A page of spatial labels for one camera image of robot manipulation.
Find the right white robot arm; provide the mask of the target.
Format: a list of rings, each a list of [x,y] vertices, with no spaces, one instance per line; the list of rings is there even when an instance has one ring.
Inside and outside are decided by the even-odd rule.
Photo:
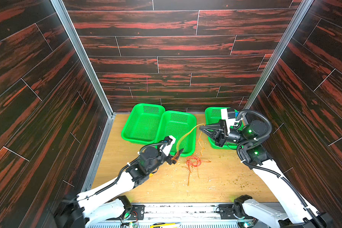
[[[254,218],[270,228],[331,228],[333,219],[307,201],[262,146],[271,132],[271,122],[261,113],[231,108],[221,110],[221,119],[199,128],[218,147],[236,145],[240,162],[249,167],[268,186],[284,212],[257,202],[251,196],[236,198],[231,214],[237,219]]]

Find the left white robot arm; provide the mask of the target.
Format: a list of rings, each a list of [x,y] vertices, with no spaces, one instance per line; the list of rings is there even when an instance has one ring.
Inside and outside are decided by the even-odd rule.
[[[53,218],[57,228],[89,228],[107,219],[125,219],[133,206],[124,196],[145,183],[165,162],[176,164],[183,149],[173,136],[143,146],[114,179],[76,196],[67,195]]]

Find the right green basket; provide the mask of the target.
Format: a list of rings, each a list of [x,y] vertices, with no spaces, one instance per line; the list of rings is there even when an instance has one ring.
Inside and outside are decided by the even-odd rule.
[[[217,124],[219,120],[221,120],[221,112],[220,110],[226,107],[209,107],[205,110],[206,116],[206,124]],[[235,150],[237,148],[237,144],[240,140],[243,139],[241,136],[241,130],[243,129],[243,123],[239,129],[228,129],[228,138],[223,147],[219,147],[215,145],[215,140],[212,140],[208,137],[211,147],[214,149],[231,149]]]

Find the green basket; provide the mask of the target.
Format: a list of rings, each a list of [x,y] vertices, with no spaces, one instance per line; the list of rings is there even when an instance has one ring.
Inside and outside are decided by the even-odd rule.
[[[205,110],[206,116],[206,124],[217,124],[219,120],[221,120],[221,112],[220,110],[226,107],[209,107]],[[215,140],[212,140],[208,137],[211,147],[214,149],[231,149],[235,150],[237,148],[237,144],[240,140],[243,139],[241,136],[241,130],[243,129],[243,123],[239,129],[228,129],[228,138],[223,147],[219,147],[215,145]]]
[[[157,104],[140,103],[134,106],[121,132],[122,139],[136,144],[151,144],[165,108]]]
[[[171,154],[175,155],[178,141],[197,125],[197,118],[189,113],[178,111],[166,111],[162,114],[155,142],[163,140],[167,136],[173,136],[176,142],[172,146]],[[186,136],[180,143],[179,149],[184,149],[181,157],[189,157],[194,154],[196,147],[196,129]]]

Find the middle green basket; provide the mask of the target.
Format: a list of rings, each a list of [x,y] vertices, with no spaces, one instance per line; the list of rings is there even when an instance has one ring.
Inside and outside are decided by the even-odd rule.
[[[163,140],[167,136],[173,136],[176,142],[172,146],[171,154],[175,155],[178,141],[197,125],[197,118],[189,113],[178,111],[166,111],[162,114],[155,142]],[[194,154],[196,147],[196,129],[186,136],[180,143],[179,149],[184,149],[181,157],[189,157]]]

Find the left green basket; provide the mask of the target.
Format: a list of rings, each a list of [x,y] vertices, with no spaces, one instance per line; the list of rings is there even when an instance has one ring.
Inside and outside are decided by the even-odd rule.
[[[122,139],[136,144],[151,144],[165,108],[157,104],[140,103],[134,106],[121,132]]]

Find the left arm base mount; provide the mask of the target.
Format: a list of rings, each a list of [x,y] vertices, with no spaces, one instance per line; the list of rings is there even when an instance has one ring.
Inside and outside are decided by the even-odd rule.
[[[145,205],[143,204],[132,204],[132,208],[127,208],[121,216],[116,218],[109,218],[106,221],[136,221],[136,220],[143,220],[144,219],[144,212],[145,212]]]

